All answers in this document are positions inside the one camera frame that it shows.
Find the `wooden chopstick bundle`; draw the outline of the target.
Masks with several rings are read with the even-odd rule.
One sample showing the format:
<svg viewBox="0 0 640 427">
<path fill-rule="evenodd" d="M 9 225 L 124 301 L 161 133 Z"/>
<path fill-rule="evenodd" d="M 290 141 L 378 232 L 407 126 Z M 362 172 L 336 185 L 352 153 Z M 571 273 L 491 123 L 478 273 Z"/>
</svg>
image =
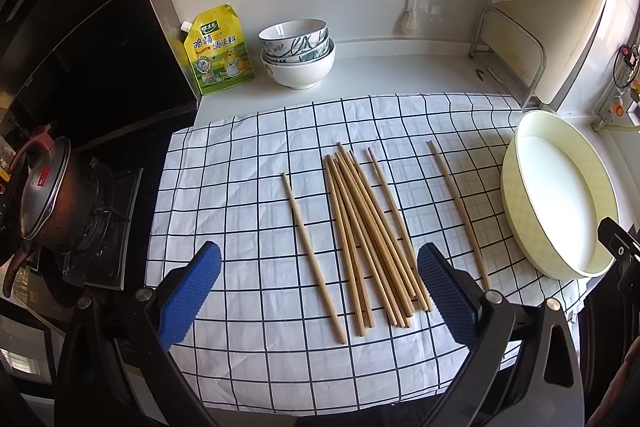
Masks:
<svg viewBox="0 0 640 427">
<path fill-rule="evenodd" d="M 378 291 L 378 299 L 380 299 L 385 309 L 390 325 L 397 327 L 405 326 L 406 322 L 404 317 L 396 303 L 393 291 L 390 289 L 390 284 L 386 281 L 386 275 L 382 269 L 382 265 L 378 261 L 374 242 L 371 239 L 367 227 L 367 219 L 363 216 L 358 205 L 357 194 L 349 185 L 347 176 L 345 176 L 336 155 L 332 157 L 332 164 L 335 167 L 338 184 L 341 185 L 341 191 L 344 193 L 345 206 L 347 207 L 350 220 L 354 222 L 355 234 L 358 236 L 363 257 L 366 259 L 376 290 Z"/>
<path fill-rule="evenodd" d="M 340 150 L 333 156 L 336 177 L 349 226 L 354 230 L 363 259 L 374 280 L 390 325 L 408 327 L 413 306 L 404 280 L 390 251 L 390 244 L 382 231 L 380 216 L 374 209 L 366 184 L 349 156 Z"/>
<path fill-rule="evenodd" d="M 370 213 L 370 209 L 367 205 L 367 202 L 363 198 L 363 194 L 360 191 L 360 185 L 356 181 L 354 177 L 354 172 L 352 171 L 352 167 L 347 165 L 346 156 L 347 150 L 344 149 L 344 146 L 341 143 L 337 143 L 337 158 L 340 162 L 340 166 L 347 176 L 347 180 L 352 189 L 356 192 L 358 198 L 358 205 L 362 214 L 367 219 L 367 227 L 369 230 L 369 234 L 371 236 L 372 241 L 374 242 L 376 255 L 378 256 L 378 261 L 382 265 L 382 269 L 386 275 L 386 281 L 390 284 L 390 289 L 393 291 L 395 296 L 396 303 L 400 309 L 402 316 L 406 322 L 405 327 L 409 325 L 409 319 L 413 316 L 414 308 L 411 300 L 407 300 L 407 295 L 405 294 L 404 288 L 402 284 L 399 284 L 399 288 L 394 284 L 394 280 L 397 277 L 397 274 L 394 272 L 388 271 L 388 269 L 393 269 L 393 265 L 388 265 L 388 260 L 386 258 L 386 254 L 384 251 L 384 243 L 382 242 L 382 237 L 380 232 L 378 231 L 378 227 L 376 226 L 376 222 L 373 220 L 373 216 Z"/>
<path fill-rule="evenodd" d="M 370 309 L 369 297 L 368 297 L 368 293 L 367 293 L 366 284 L 364 283 L 364 280 L 362 278 L 362 274 L 361 274 L 361 271 L 360 271 L 360 266 L 359 266 L 358 257 L 357 257 L 356 242 L 355 242 L 355 239 L 354 239 L 354 234 L 352 234 L 352 229 L 349 228 L 349 223 L 348 223 L 348 220 L 347 220 L 348 216 L 347 216 L 346 208 L 345 208 L 345 205 L 344 205 L 344 202 L 343 202 L 342 192 L 340 190 L 340 187 L 338 186 L 338 180 L 337 180 L 337 175 L 336 175 L 336 171 L 335 171 L 334 165 L 333 165 L 333 174 L 334 174 L 334 179 L 335 179 L 336 184 L 337 184 L 338 191 L 340 192 L 343 220 L 344 220 L 344 223 L 345 223 L 345 229 L 346 229 L 347 239 L 349 241 L 350 251 L 352 252 L 352 265 L 354 266 L 356 283 L 357 283 L 357 286 L 358 286 L 360 305 L 361 305 L 362 314 L 363 314 L 363 321 L 364 321 L 364 326 L 366 326 L 366 332 L 367 332 L 367 329 L 372 329 L 372 327 L 374 326 L 374 321 L 372 319 L 372 312 L 371 312 L 371 309 Z"/>
<path fill-rule="evenodd" d="M 360 185 L 360 191 L 363 194 L 364 200 L 367 202 L 370 213 L 373 216 L 373 220 L 376 222 L 376 226 L 378 227 L 378 231 L 382 237 L 386 258 L 390 260 L 388 265 L 393 265 L 393 269 L 388 269 L 388 271 L 397 274 L 394 284 L 397 288 L 399 288 L 399 284 L 402 284 L 405 294 L 407 295 L 407 300 L 416 298 L 423 310 L 431 311 L 431 301 L 428 299 L 427 293 L 424 291 L 424 288 L 420 285 L 411 270 L 409 261 L 402 252 L 398 239 L 396 239 L 393 229 L 390 227 L 390 224 L 385 217 L 385 213 L 373 192 L 373 188 L 369 184 L 366 175 L 358 164 L 354 153 L 348 152 L 345 156 L 347 165 L 352 167 L 352 171 L 355 173 L 354 177 Z"/>
<path fill-rule="evenodd" d="M 326 167 L 326 173 L 328 174 L 329 187 L 331 192 L 331 205 L 335 216 L 338 237 L 340 238 L 340 243 L 343 251 L 343 265 L 345 267 L 347 275 L 350 300 L 352 300 L 352 309 L 355 313 L 356 335 L 358 337 L 363 337 L 364 335 L 366 335 L 366 326 L 364 326 L 358 286 L 356 283 L 354 266 L 352 265 L 352 252 L 350 251 L 345 223 L 343 220 L 340 192 L 338 191 L 337 184 L 334 179 L 333 162 L 329 155 L 326 155 L 326 157 L 323 159 L 323 165 L 324 167 Z"/>
</svg>

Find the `round cream tray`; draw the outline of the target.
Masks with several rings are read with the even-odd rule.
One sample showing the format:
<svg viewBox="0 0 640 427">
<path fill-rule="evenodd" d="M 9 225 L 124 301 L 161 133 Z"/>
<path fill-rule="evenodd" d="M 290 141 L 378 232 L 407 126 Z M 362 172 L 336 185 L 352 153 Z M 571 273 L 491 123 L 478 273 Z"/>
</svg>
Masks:
<svg viewBox="0 0 640 427">
<path fill-rule="evenodd" d="M 614 258 L 598 226 L 618 218 L 614 186 L 590 142 L 559 116 L 532 110 L 503 157 L 501 196 L 514 239 L 550 279 L 600 277 Z"/>
</svg>

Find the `black gas stove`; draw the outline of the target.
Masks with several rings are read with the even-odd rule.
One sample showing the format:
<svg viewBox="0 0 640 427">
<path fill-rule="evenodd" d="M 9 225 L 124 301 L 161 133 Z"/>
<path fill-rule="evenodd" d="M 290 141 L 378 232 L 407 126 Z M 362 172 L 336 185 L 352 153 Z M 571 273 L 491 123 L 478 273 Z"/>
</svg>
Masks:
<svg viewBox="0 0 640 427">
<path fill-rule="evenodd" d="M 124 288 L 142 173 L 113 170 L 96 158 L 68 161 L 52 216 L 37 239 L 38 272 L 60 303 L 87 286 Z"/>
</svg>

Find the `white black checkered cloth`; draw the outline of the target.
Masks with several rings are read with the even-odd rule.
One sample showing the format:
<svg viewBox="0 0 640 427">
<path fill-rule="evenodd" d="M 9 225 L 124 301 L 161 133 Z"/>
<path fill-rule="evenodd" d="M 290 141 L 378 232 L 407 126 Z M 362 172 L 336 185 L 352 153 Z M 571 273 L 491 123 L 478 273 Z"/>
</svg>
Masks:
<svg viewBox="0 0 640 427">
<path fill-rule="evenodd" d="M 171 348 L 186 380 L 210 407 L 329 414 L 442 391 L 466 351 L 437 312 L 390 325 L 378 298 L 374 326 L 356 335 L 340 240 L 322 161 L 337 143 L 368 178 L 371 147 L 412 243 L 432 242 L 456 268 L 474 272 L 473 249 L 427 142 L 456 181 L 492 286 L 512 303 L 558 299 L 582 309 L 587 286 L 533 268 L 506 223 L 500 167 L 518 104 L 502 95 L 368 96 L 285 107 L 176 132 L 160 179 L 145 280 L 157 285 L 206 241 L 222 264 L 188 335 Z M 281 173 L 290 178 L 346 345 L 319 294 Z"/>
</svg>

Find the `metal board rack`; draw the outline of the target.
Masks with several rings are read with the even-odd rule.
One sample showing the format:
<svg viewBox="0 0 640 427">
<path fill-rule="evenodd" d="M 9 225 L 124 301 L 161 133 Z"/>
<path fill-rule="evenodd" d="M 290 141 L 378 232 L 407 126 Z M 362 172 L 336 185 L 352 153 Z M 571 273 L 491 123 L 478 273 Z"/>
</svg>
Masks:
<svg viewBox="0 0 640 427">
<path fill-rule="evenodd" d="M 521 109 L 542 105 L 536 89 L 547 68 L 544 45 L 509 14 L 488 6 L 480 14 L 469 57 L 477 58 Z"/>
</svg>

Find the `white lower bowl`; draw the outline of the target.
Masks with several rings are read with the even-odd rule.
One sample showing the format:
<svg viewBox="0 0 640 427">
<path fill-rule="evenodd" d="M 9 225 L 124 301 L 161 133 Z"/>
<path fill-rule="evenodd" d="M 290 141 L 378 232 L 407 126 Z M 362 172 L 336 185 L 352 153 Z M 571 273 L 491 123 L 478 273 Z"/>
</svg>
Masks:
<svg viewBox="0 0 640 427">
<path fill-rule="evenodd" d="M 329 52 L 305 63 L 277 64 L 270 61 L 264 51 L 260 52 L 266 74 L 280 86 L 293 90 L 306 90 L 317 84 L 331 72 L 335 62 L 335 43 L 329 38 Z"/>
</svg>

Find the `yellow green seasoning pouch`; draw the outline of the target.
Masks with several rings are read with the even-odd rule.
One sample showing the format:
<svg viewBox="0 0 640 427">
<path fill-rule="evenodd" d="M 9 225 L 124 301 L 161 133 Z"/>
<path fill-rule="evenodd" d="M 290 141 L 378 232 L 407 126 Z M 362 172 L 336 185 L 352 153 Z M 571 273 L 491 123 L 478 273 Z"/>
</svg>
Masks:
<svg viewBox="0 0 640 427">
<path fill-rule="evenodd" d="M 230 4 L 207 10 L 183 22 L 184 49 L 201 94 L 253 80 L 255 72 L 238 14 Z"/>
</svg>

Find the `gas valve with orange knob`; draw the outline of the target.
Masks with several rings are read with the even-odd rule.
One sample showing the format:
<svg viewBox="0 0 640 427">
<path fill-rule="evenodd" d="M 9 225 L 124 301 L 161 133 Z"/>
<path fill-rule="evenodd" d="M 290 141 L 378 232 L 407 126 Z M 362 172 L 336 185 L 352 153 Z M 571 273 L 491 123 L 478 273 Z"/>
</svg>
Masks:
<svg viewBox="0 0 640 427">
<path fill-rule="evenodd" d="M 620 124 L 631 106 L 639 106 L 639 47 L 623 44 L 615 55 L 611 72 L 612 88 L 606 92 L 605 101 L 599 109 L 597 121 L 592 125 L 595 132 L 603 129 L 638 131 L 638 124 Z"/>
</svg>

